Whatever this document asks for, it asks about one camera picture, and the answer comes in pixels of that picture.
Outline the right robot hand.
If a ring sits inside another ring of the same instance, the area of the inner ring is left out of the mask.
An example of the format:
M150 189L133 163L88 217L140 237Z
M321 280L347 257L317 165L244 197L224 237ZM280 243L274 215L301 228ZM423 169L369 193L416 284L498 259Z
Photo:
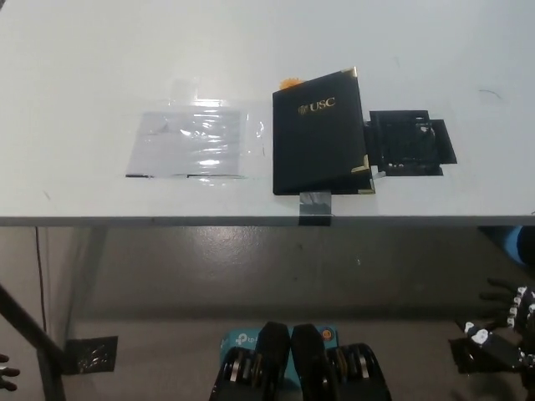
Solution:
M500 292L480 298L498 306L486 315L487 323L461 319L463 337L451 340L460 373L532 373L534 371L534 288L502 279L487 282Z

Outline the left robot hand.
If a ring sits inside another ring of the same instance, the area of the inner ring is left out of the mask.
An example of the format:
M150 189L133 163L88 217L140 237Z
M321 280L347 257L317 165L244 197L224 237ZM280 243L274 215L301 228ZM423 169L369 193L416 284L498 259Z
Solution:
M12 379L20 375L20 370L8 366L9 356L0 354L0 389L15 392L18 389Z

